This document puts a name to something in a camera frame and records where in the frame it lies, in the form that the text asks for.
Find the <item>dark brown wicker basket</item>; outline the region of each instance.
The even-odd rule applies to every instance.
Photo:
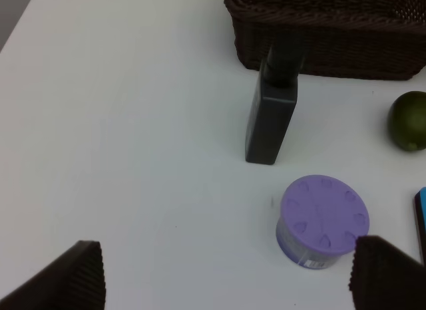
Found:
[[[304,74],[407,80],[426,65],[426,0],[224,1],[248,69],[295,29],[309,47]]]

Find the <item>round container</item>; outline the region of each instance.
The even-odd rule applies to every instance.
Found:
[[[368,211],[347,184],[312,175],[293,182],[281,201],[276,228],[282,251],[298,265],[324,269],[355,248],[367,235]]]

